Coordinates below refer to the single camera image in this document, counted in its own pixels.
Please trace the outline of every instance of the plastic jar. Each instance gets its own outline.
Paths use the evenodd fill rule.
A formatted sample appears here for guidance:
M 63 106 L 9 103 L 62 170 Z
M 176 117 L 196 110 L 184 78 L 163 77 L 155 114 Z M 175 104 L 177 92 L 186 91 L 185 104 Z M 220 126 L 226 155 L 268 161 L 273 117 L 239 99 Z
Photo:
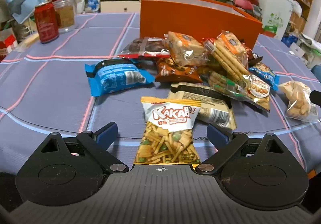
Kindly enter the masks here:
M 77 27 L 75 23 L 75 0 L 57 0 L 53 2 L 59 33 L 71 31 Z

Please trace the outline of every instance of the white refrigerator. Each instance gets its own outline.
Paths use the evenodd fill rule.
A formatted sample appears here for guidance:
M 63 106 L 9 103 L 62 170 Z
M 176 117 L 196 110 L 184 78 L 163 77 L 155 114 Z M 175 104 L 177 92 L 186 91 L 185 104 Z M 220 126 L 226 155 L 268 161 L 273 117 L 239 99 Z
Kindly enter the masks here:
M 276 33 L 281 40 L 293 10 L 292 0 L 259 0 L 262 9 L 263 28 Z

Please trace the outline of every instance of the tablecloth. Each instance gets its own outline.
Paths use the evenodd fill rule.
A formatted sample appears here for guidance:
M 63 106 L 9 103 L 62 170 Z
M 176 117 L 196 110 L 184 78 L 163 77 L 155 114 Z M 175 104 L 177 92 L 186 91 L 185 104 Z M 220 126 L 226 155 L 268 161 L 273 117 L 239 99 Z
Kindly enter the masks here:
M 145 128 L 140 97 L 165 98 L 170 85 L 155 82 L 92 97 L 84 64 L 110 58 L 137 38 L 139 14 L 84 14 L 77 22 L 76 30 L 49 44 L 36 42 L 25 52 L 12 52 L 0 63 L 0 171 L 16 174 L 51 132 L 70 137 L 96 131 L 110 121 L 117 123 L 119 136 L 108 151 L 132 166 Z M 282 42 L 259 35 L 253 52 L 264 56 L 263 62 L 280 75 L 280 83 L 298 80 L 321 91 L 319 81 Z M 321 163 L 321 126 L 286 118 L 287 104 L 279 91 L 271 91 L 269 113 L 232 100 L 237 130 L 256 138 L 274 132 L 309 172 Z M 216 151 L 206 128 L 197 121 L 193 130 L 201 160 Z

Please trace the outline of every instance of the triangular hole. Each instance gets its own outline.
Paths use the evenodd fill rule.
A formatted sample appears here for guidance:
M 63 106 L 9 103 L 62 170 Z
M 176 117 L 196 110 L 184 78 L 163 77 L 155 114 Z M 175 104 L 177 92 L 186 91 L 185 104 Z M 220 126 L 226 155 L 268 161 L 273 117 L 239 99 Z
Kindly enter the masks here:
M 41 152 L 52 152 L 52 151 L 59 151 L 59 145 L 55 138 L 50 139 L 50 141 L 46 144 L 46 146 L 41 150 Z
M 267 146 L 265 148 L 265 151 L 274 152 L 274 153 L 283 153 L 281 147 L 273 139 L 269 140 L 269 142 L 267 143 Z

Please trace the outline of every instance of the gray ribbed surface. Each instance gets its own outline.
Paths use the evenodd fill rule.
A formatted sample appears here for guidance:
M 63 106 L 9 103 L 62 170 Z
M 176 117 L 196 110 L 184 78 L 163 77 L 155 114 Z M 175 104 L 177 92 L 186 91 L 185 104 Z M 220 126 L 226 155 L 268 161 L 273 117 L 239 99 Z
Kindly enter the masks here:
M 228 198 L 213 177 L 189 166 L 136 165 L 112 174 L 99 192 L 73 205 L 46 207 L 26 202 L 10 215 L 26 224 L 295 224 L 310 215 L 294 207 L 262 212 Z

